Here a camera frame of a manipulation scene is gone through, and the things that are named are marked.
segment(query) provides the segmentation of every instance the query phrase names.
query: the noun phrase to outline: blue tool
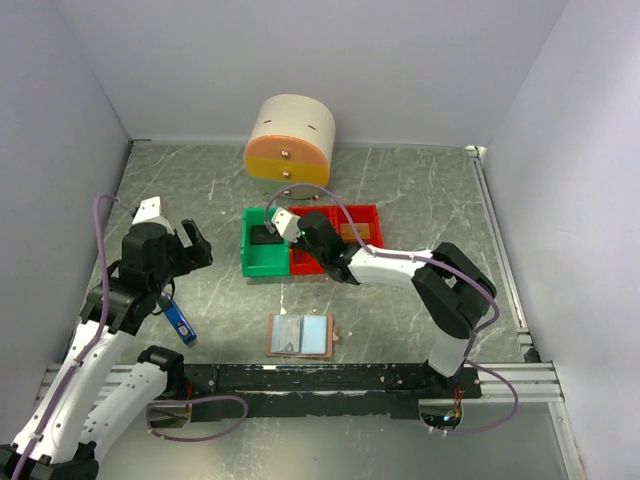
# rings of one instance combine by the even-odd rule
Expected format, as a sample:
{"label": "blue tool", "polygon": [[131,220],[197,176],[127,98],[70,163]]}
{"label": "blue tool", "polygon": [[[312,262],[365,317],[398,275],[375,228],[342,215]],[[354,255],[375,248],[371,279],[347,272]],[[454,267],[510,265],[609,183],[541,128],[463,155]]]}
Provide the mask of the blue tool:
{"label": "blue tool", "polygon": [[169,323],[173,325],[173,328],[178,335],[180,335],[184,344],[193,345],[193,342],[196,341],[198,335],[191,324],[187,321],[176,301],[166,293],[162,293],[160,297],[158,297],[158,306],[164,312]]}

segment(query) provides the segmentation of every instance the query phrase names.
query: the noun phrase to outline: red tray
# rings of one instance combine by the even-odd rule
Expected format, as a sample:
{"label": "red tray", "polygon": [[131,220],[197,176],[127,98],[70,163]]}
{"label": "red tray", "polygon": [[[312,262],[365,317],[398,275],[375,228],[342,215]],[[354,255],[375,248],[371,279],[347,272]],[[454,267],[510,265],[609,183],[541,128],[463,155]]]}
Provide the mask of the red tray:
{"label": "red tray", "polygon": [[[329,219],[333,228],[337,228],[338,225],[335,209],[332,206],[289,207],[289,211],[299,216],[309,212],[320,211]],[[322,273],[324,273],[324,270],[310,254],[297,248],[289,248],[289,275],[314,275]]]}
{"label": "red tray", "polygon": [[[355,237],[353,237],[351,226],[349,222],[347,222],[347,217],[340,207],[290,207],[289,210],[291,213],[300,216],[313,211],[321,211],[345,241],[356,241]],[[366,244],[373,245],[374,247],[384,247],[384,241],[380,233],[378,209],[375,205],[347,205],[347,211],[353,218],[354,223],[360,224],[360,228],[362,229],[361,234],[363,234],[363,240]],[[314,275],[322,273],[324,273],[324,270],[311,255],[295,248],[289,248],[290,275]]]}

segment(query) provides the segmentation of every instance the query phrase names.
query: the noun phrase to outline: white wall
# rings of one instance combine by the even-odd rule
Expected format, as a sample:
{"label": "white wall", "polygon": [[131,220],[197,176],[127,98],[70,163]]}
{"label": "white wall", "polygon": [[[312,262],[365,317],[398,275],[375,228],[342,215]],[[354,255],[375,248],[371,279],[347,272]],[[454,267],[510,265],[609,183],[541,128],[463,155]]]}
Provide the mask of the white wall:
{"label": "white wall", "polygon": [[94,195],[127,140],[50,2],[0,4],[0,443],[59,359],[95,261]]}
{"label": "white wall", "polygon": [[592,479],[638,478],[640,3],[571,1],[489,147],[524,308]]}
{"label": "white wall", "polygon": [[133,138],[246,140],[271,95],[337,140],[486,145],[566,0],[56,0]]}

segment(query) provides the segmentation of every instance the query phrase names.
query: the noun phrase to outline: green tray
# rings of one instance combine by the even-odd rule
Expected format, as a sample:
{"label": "green tray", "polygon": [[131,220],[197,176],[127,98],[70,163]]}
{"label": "green tray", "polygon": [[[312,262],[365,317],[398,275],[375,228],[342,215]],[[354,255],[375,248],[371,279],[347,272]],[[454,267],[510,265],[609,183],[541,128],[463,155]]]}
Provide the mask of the green tray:
{"label": "green tray", "polygon": [[[273,216],[275,207],[269,209]],[[281,277],[289,275],[289,243],[251,245],[250,232],[254,225],[264,224],[264,208],[245,208],[242,215],[240,258],[244,277]]]}

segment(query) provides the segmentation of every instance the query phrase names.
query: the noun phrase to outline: gray marble tabletop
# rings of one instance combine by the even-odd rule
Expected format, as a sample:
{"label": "gray marble tabletop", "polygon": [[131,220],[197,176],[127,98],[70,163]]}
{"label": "gray marble tabletop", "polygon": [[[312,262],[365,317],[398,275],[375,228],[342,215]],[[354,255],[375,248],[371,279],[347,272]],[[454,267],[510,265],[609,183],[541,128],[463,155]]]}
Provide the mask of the gray marble tabletop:
{"label": "gray marble tabletop", "polygon": [[[424,361],[435,325],[414,291],[337,284],[325,275],[242,276],[243,209],[267,201],[247,177],[242,154],[237,145],[135,144],[118,191],[122,202],[134,206],[162,196],[174,226],[183,218],[197,222],[213,245],[214,264],[176,279],[176,300],[198,333],[196,345],[186,347],[163,316],[150,317],[120,363],[135,362],[153,344],[183,353],[190,363],[304,363],[265,355],[269,315],[284,311],[334,315],[342,334],[332,362]],[[523,361],[483,198],[464,149],[336,147],[330,188],[345,203],[377,205],[387,248],[417,250],[443,241],[461,248],[496,284],[502,309],[498,323],[477,340],[471,358]],[[105,230],[109,261],[119,258],[130,223],[124,210],[112,211]],[[96,266],[92,282],[98,278]]]}

